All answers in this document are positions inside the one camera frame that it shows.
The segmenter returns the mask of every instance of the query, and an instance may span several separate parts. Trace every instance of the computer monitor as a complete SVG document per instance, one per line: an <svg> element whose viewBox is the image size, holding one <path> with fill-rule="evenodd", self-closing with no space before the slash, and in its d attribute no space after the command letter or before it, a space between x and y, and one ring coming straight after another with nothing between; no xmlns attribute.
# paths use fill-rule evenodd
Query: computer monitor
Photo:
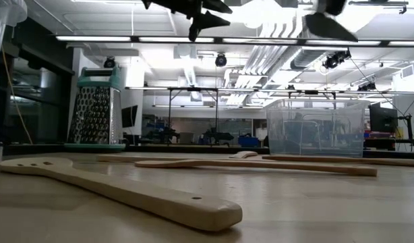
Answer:
<svg viewBox="0 0 414 243"><path fill-rule="evenodd" d="M135 125L138 106L124 108L121 110L121 123L124 128L130 128Z"/></svg>
<svg viewBox="0 0 414 243"><path fill-rule="evenodd" d="M396 132L398 126L397 110L371 105L370 130L372 132Z"/></svg>

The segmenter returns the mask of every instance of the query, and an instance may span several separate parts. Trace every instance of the wooden table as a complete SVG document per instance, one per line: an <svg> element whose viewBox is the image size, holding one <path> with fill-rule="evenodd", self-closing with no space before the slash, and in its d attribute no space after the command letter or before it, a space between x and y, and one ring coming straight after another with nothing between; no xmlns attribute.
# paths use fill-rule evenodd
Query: wooden table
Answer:
<svg viewBox="0 0 414 243"><path fill-rule="evenodd" d="M243 221L208 234L69 184L0 173L0 242L414 242L414 167L374 166L378 177L367 178L223 167L148 169L97 163L91 154L35 156L67 157L78 169L219 196L241 205Z"/></svg>

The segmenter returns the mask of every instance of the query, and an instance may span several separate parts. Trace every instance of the plastic storage container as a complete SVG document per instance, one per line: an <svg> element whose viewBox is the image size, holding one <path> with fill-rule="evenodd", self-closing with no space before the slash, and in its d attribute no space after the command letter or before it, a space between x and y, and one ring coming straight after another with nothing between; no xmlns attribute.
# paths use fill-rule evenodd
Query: plastic storage container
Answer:
<svg viewBox="0 0 414 243"><path fill-rule="evenodd" d="M362 157L368 105L368 101L276 101L266 108L270 153Z"/></svg>
<svg viewBox="0 0 414 243"><path fill-rule="evenodd" d="M23 0L0 0L0 48L6 25L15 26L27 18L27 6Z"/></svg>

